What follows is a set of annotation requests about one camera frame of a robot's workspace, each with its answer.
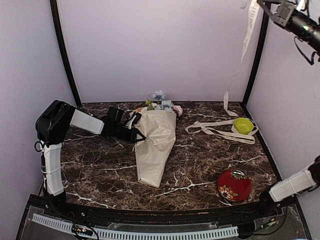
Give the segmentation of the pink fake rose stem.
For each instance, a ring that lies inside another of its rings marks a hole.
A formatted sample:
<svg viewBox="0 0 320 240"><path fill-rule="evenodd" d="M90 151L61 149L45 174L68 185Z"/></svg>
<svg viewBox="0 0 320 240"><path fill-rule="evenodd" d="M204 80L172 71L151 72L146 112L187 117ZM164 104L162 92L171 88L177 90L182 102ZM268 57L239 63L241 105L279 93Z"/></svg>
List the pink fake rose stem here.
<svg viewBox="0 0 320 240"><path fill-rule="evenodd" d="M179 117L183 114L183 109L180 105L173 105L172 109L176 112L176 114Z"/></svg>

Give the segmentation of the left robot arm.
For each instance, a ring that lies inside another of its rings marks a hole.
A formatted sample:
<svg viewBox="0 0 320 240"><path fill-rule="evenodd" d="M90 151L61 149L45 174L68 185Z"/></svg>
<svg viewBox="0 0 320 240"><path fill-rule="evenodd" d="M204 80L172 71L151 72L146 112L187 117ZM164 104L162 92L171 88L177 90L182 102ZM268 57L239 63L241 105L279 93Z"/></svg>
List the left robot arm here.
<svg viewBox="0 0 320 240"><path fill-rule="evenodd" d="M97 118L64 101L53 101L35 124L38 141L34 148L36 152L41 152L44 192L53 198L66 195L61 172L61 149L70 127L133 144L144 141L146 137L135 127L142 115L133 113L122 122L125 114L121 109L110 107L105 116Z"/></svg>

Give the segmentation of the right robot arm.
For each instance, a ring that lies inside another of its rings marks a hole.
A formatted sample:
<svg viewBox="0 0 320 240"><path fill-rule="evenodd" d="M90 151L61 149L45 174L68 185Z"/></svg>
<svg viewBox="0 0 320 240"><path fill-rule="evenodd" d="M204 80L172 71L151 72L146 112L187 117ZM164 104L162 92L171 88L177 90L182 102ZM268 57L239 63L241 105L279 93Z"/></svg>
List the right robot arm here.
<svg viewBox="0 0 320 240"><path fill-rule="evenodd" d="M258 0L258 5L269 19L280 28L294 34L294 40L307 43L313 52L307 57L298 44L295 46L302 57L312 66L315 57L320 56L320 22L310 17L308 0ZM320 158L312 164L267 188L259 195L255 213L266 217L276 208L277 203L288 197L304 192L312 192L320 185Z"/></svg>

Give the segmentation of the blue fake flower stem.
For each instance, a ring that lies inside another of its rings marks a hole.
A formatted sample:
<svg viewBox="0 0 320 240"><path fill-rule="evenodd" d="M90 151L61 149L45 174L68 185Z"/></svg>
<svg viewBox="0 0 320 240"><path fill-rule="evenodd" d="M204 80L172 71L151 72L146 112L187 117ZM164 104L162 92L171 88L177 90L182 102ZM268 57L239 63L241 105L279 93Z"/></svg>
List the blue fake flower stem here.
<svg viewBox="0 0 320 240"><path fill-rule="evenodd" d="M151 103L152 110L173 111L173 102L171 100L165 100L166 95L162 90L155 90L151 97L153 100L156 100L156 103Z"/></svg>

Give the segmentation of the beige wrapping paper sheet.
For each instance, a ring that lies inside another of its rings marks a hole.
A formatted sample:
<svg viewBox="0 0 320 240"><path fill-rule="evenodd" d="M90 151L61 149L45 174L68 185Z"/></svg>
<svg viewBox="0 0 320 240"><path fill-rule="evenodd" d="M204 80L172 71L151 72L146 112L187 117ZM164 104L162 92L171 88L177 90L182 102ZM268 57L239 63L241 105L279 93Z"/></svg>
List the beige wrapping paper sheet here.
<svg viewBox="0 0 320 240"><path fill-rule="evenodd" d="M137 178L142 184L159 188L166 162L176 141L177 114L146 110L135 127L145 140L135 144Z"/></svg>

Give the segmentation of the white printed ribbon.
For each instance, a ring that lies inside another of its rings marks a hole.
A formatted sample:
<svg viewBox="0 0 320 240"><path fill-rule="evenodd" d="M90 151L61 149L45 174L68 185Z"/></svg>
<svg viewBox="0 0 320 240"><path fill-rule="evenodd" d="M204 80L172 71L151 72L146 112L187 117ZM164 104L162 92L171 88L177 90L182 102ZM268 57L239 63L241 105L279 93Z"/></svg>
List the white printed ribbon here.
<svg viewBox="0 0 320 240"><path fill-rule="evenodd" d="M248 8L248 14L247 14L247 31L245 38L243 40L243 45L242 45L242 51L241 51L241 59L240 63L243 62L244 57L246 55L246 52L248 50L248 46L251 41L251 37L256 25L256 20L260 11L260 5L256 0L244 0L241 4L241 9ZM236 130L236 120L238 120L240 117L237 113L231 111L228 109L229 107L229 88L230 85L233 83L235 77L238 75L240 70L238 69L234 75L231 77L230 82L228 83L226 90L223 95L223 110L230 116L233 117L234 119L232 120L225 120L225 121L218 121L218 122L199 122L196 121L194 124L189 125L185 128L185 131L192 135L192 134L197 134L200 132L203 132L207 135L216 135L219 137L222 137L225 140L229 141L234 141L242 144L247 144L247 145L254 145L256 143L256 139L254 135L258 131L258 129L250 130L248 134L242 134L239 131ZM221 127L221 126L226 126L230 125L231 126L231 131L221 131L215 129L215 127Z"/></svg>

